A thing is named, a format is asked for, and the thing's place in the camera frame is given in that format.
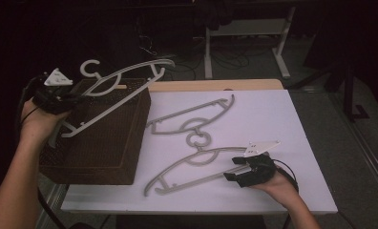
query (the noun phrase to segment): hand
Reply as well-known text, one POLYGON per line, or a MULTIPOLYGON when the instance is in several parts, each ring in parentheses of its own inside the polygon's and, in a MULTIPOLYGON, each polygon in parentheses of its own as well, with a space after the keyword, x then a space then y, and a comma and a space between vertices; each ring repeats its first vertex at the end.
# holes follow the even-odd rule
POLYGON ((301 199, 293 185, 278 171, 266 183, 252 185, 250 188, 265 191, 287 209, 292 203, 301 199))
POLYGON ((45 142, 59 120, 64 119, 69 112, 49 114, 34 105, 32 100, 26 101, 22 110, 21 139, 30 139, 37 143, 45 142))

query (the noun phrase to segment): floor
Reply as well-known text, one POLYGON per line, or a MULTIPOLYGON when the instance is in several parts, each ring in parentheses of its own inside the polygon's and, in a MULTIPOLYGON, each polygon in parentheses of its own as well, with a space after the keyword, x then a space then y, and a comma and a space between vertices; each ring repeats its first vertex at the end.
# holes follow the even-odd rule
MULTIPOLYGON (((213 40, 214 79, 277 78, 287 87, 315 72, 303 66, 313 38, 289 37, 283 50, 283 59, 291 77, 282 79, 270 50, 277 40, 269 36, 213 40)), ((168 57, 177 63, 162 80, 203 80, 202 45, 201 40, 197 41, 193 50, 179 56, 158 51, 157 58, 168 57)), ((300 90, 289 91, 339 208, 338 214, 317 216, 317 220, 323 228, 378 228, 378 176, 366 154, 369 151, 378 159, 378 105, 370 89, 355 80, 354 102, 363 105, 370 118, 351 123, 341 111, 342 88, 337 93, 329 94, 323 88, 325 82, 324 76, 300 90)), ((40 187, 47 195, 53 184, 44 177, 40 180, 40 187)), ((54 211, 66 226, 83 221, 94 228, 116 228, 115 216, 62 212, 59 210, 62 198, 61 195, 53 196, 52 202, 57 201, 54 211)), ((269 229, 282 228, 284 219, 285 215, 264 217, 269 229)), ((40 220, 38 228, 56 227, 49 220, 40 220)))

